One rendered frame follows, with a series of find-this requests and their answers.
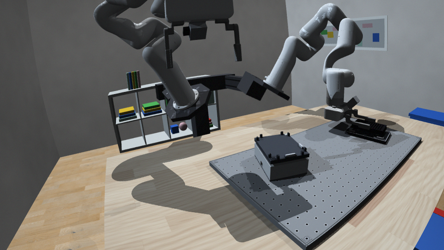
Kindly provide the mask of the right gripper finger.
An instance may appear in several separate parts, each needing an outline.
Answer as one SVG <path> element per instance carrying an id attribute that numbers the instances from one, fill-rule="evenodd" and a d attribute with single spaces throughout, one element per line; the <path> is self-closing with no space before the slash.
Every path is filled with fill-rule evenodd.
<path id="1" fill-rule="evenodd" d="M 174 26 L 183 26 L 184 21 L 171 22 L 171 28 L 164 28 L 165 52 L 167 69 L 173 68 L 172 49 L 169 49 L 169 36 L 174 34 Z"/>
<path id="2" fill-rule="evenodd" d="M 215 19 L 215 24 L 219 23 L 225 23 L 225 30 L 234 30 L 234 59 L 235 61 L 241 61 L 241 44 L 238 24 L 229 24 L 229 19 Z"/>

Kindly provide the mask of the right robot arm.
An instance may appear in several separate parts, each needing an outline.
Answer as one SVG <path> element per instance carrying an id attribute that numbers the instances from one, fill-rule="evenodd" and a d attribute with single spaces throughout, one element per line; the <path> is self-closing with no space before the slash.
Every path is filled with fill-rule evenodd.
<path id="1" fill-rule="evenodd" d="M 118 36 L 135 49 L 143 50 L 143 59 L 154 70 L 162 84 L 174 100 L 176 110 L 185 110 L 199 98 L 197 90 L 192 89 L 179 65 L 173 61 L 173 68 L 167 69 L 164 28 L 170 28 L 156 18 L 147 18 L 139 24 L 130 19 L 116 18 L 129 8 L 138 8 L 147 0 L 105 0 L 94 10 L 94 19 L 104 30 Z M 151 13 L 159 18 L 165 18 L 165 0 L 154 0 Z M 183 36 L 190 40 L 206 39 L 206 21 L 189 22 L 183 27 Z M 181 37 L 174 30 L 169 36 L 169 49 L 172 53 L 181 45 Z M 155 38 L 155 39 L 154 39 Z M 153 40 L 154 39 L 154 40 Z M 153 40 L 153 41 L 152 41 Z"/>

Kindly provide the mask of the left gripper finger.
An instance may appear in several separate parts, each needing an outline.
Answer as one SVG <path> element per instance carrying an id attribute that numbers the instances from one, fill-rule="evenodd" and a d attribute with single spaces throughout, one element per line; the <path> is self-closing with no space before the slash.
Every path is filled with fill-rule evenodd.
<path id="1" fill-rule="evenodd" d="M 358 115 L 358 110 L 357 109 L 354 109 L 354 110 L 353 109 L 349 109 L 348 111 L 349 111 L 349 113 L 353 114 L 357 118 L 365 119 L 366 121 L 370 121 L 370 122 L 375 122 L 376 121 L 375 118 Z"/>
<path id="2" fill-rule="evenodd" d="M 351 121 L 352 114 L 349 113 L 349 111 L 344 112 L 344 116 L 346 118 L 346 122 L 349 124 L 353 124 L 353 125 L 358 125 L 358 127 L 363 128 L 363 129 L 370 129 L 370 125 L 369 124 L 365 124 L 365 123 L 361 123 L 361 122 L 355 122 L 355 121 Z"/>

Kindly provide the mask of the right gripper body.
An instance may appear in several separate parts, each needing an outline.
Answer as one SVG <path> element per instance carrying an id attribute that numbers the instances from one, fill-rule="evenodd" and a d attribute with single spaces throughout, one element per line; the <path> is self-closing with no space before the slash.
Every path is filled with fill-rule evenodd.
<path id="1" fill-rule="evenodd" d="M 233 0 L 165 0 L 167 22 L 215 21 L 234 14 Z"/>

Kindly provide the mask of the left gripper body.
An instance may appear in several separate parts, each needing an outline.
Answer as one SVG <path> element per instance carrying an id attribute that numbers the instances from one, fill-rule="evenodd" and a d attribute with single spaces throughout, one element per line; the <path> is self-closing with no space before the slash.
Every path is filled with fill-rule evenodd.
<path id="1" fill-rule="evenodd" d="M 344 117 L 344 112 L 349 110 L 348 106 L 340 107 L 340 106 L 333 106 L 328 105 L 328 107 L 324 108 L 324 118 L 332 121 L 340 121 Z"/>

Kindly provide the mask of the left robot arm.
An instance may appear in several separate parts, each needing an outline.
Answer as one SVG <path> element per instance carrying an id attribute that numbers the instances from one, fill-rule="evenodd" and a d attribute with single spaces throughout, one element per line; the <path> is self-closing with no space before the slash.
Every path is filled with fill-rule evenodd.
<path id="1" fill-rule="evenodd" d="M 337 46 L 325 59 L 322 78 L 326 84 L 326 103 L 333 106 L 348 106 L 353 108 L 360 102 L 357 96 L 344 104 L 344 88 L 351 87 L 355 77 L 347 69 L 332 68 L 333 64 L 355 51 L 355 45 L 361 43 L 363 34 L 358 25 L 347 18 L 342 10 L 333 3 L 323 5 L 316 15 L 300 30 L 299 38 L 290 36 L 284 43 L 283 50 L 272 69 L 272 72 L 263 80 L 265 83 L 280 92 L 285 85 L 296 58 L 307 61 L 313 57 L 324 45 L 325 39 L 321 32 L 326 28 L 328 21 L 338 30 Z"/>

